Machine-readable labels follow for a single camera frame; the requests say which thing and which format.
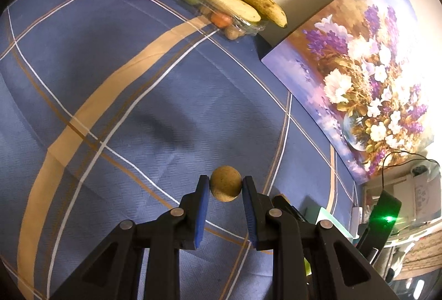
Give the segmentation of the white power strip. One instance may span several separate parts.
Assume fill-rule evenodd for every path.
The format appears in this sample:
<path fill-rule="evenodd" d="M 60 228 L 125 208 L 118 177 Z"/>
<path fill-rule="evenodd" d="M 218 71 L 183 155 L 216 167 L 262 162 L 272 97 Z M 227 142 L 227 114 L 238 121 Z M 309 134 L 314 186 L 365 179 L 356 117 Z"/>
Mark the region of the white power strip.
<path fill-rule="evenodd" d="M 349 226 L 350 234 L 356 239 L 358 237 L 358 229 L 363 220 L 363 208 L 354 206 L 351 210 L 351 222 Z"/>

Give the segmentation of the white tray with green rim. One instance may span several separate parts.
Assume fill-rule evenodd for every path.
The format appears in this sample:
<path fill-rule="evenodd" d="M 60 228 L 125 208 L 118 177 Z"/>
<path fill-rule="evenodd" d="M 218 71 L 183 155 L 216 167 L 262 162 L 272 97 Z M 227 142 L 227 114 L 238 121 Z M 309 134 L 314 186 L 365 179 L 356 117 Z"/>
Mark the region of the white tray with green rim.
<path fill-rule="evenodd" d="M 309 206 L 306 208 L 304 216 L 310 224 L 317 224 L 321 221 L 329 221 L 349 242 L 353 242 L 354 237 L 342 224 L 338 222 L 335 217 L 333 217 L 328 211 L 326 211 L 324 207 Z"/>

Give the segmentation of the flower painting canvas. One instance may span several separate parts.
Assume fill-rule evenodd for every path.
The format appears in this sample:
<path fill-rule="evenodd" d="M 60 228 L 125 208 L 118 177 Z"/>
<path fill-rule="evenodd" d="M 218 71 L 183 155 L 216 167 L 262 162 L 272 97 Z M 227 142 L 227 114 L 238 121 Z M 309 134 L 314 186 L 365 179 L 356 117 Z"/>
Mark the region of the flower painting canvas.
<path fill-rule="evenodd" d="M 263 63 L 367 182 L 441 134 L 421 39 L 410 0 L 333 0 Z"/>

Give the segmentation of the tan kiwi fruit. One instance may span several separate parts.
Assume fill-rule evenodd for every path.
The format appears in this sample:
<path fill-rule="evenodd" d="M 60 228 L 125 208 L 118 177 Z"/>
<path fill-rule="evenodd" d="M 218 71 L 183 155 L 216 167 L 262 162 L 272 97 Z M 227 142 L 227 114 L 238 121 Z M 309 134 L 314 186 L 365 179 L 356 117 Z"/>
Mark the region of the tan kiwi fruit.
<path fill-rule="evenodd" d="M 214 170 L 210 177 L 212 195 L 223 203 L 231 202 L 241 193 L 241 174 L 233 167 L 223 165 Z"/>

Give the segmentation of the blue plaid tablecloth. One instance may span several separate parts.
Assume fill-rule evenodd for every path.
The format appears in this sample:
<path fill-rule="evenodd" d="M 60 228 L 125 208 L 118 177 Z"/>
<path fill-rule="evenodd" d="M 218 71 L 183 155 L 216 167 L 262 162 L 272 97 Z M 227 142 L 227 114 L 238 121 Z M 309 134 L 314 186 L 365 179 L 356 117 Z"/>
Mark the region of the blue plaid tablecloth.
<path fill-rule="evenodd" d="M 358 190 L 261 62 L 175 0 L 15 0 L 1 14 L 1 262 L 48 299 L 121 221 L 229 165 L 345 227 Z"/>

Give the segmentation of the clear plastic fruit container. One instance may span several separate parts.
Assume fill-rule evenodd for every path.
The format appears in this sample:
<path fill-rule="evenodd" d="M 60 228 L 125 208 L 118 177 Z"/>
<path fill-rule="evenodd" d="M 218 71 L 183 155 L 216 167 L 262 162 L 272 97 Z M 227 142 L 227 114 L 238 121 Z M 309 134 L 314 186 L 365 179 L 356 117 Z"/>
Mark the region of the clear plastic fruit container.
<path fill-rule="evenodd" d="M 229 40 L 242 36 L 256 36 L 268 24 L 266 18 L 259 22 L 242 19 L 229 8 L 216 0 L 176 0 L 194 15 L 203 15 L 215 27 L 220 29 Z"/>

